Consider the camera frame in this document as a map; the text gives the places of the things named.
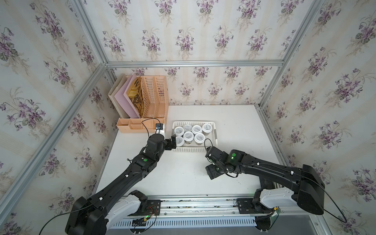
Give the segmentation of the yogurt cup front row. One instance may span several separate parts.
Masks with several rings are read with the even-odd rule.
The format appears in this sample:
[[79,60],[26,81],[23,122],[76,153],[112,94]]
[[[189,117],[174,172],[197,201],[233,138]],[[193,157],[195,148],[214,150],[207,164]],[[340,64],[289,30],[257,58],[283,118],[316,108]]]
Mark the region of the yogurt cup front row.
[[205,142],[205,139],[206,139],[206,136],[202,133],[196,134],[194,136],[194,141],[198,146],[202,145]]
[[190,145],[194,140],[194,134],[191,131],[187,131],[184,133],[183,139],[186,145]]
[[182,147],[185,143],[185,140],[182,136],[176,137],[176,147]]

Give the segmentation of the yogurt cup row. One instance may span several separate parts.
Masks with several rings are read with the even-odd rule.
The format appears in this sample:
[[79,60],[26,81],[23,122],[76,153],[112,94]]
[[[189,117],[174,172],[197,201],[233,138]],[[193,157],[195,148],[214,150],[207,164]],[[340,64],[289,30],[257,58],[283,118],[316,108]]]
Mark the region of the yogurt cup row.
[[192,131],[193,126],[190,125],[190,124],[185,124],[185,125],[183,126],[183,128],[184,128],[184,131],[185,131],[185,132],[190,132],[190,131]]
[[194,140],[194,134],[191,131],[187,131],[184,133],[183,139],[186,145],[190,145]]
[[196,135],[196,134],[199,134],[199,133],[202,133],[202,127],[200,125],[194,125],[192,127],[192,130],[191,132]]
[[185,143],[185,140],[182,136],[176,137],[176,147],[182,147]]
[[176,136],[183,136],[185,133],[185,129],[182,126],[177,126],[174,128],[174,135]]
[[207,136],[213,131],[213,126],[210,123],[205,123],[202,125],[202,133]]
[[206,136],[202,133],[196,134],[194,136],[194,141],[198,146],[202,145],[205,142],[205,139],[206,139]]

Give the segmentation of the yogurt cup back row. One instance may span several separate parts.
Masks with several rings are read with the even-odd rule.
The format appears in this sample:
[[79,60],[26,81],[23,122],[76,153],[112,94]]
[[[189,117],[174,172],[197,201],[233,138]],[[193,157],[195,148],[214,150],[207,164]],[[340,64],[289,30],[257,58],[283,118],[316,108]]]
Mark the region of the yogurt cup back row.
[[183,128],[184,128],[184,131],[185,131],[185,132],[190,132],[190,131],[192,131],[193,126],[190,125],[190,124],[185,124],[185,125],[183,126]]
[[200,125],[194,125],[192,127],[192,130],[191,132],[196,135],[196,134],[199,134],[199,133],[202,133],[202,127]]
[[202,125],[202,133],[207,136],[213,131],[213,126],[210,123],[205,123]]
[[183,136],[185,133],[185,129],[182,126],[177,126],[174,128],[174,135],[176,136]]

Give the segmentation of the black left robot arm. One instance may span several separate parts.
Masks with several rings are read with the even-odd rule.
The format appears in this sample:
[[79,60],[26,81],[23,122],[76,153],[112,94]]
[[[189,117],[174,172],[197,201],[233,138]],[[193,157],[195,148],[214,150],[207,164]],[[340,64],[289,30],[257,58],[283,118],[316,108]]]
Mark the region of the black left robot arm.
[[170,139],[162,134],[151,135],[146,147],[114,181],[89,198],[80,197],[74,202],[65,233],[104,235],[124,217],[137,212],[140,206],[145,206],[147,196],[140,191],[132,191],[125,199],[122,197],[157,166],[166,150],[176,147],[174,135]]

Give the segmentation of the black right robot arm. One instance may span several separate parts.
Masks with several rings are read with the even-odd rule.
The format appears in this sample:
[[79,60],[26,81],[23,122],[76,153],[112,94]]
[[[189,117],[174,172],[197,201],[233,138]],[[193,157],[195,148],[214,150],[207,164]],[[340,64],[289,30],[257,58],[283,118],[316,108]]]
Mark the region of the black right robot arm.
[[216,147],[207,147],[205,157],[211,162],[205,169],[212,180],[223,174],[255,175],[288,188],[293,192],[292,201],[304,211],[324,214],[325,185],[312,166],[283,166],[243,151],[233,149],[228,154]]

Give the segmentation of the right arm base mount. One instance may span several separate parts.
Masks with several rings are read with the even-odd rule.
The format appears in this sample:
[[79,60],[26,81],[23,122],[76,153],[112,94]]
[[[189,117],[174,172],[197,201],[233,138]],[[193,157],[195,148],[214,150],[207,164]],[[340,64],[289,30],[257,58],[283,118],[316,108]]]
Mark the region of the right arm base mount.
[[267,208],[258,199],[238,198],[236,207],[240,214],[270,214],[274,209]]

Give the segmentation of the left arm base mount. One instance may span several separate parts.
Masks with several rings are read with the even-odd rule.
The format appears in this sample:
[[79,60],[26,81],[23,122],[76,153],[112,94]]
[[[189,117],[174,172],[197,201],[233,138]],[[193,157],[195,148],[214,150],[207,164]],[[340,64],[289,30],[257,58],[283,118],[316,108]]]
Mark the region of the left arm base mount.
[[129,216],[141,216],[141,215],[160,215],[161,200],[154,200],[148,198],[140,191],[132,191],[128,196],[132,196],[136,199],[136,204],[139,205],[137,210],[131,213]]

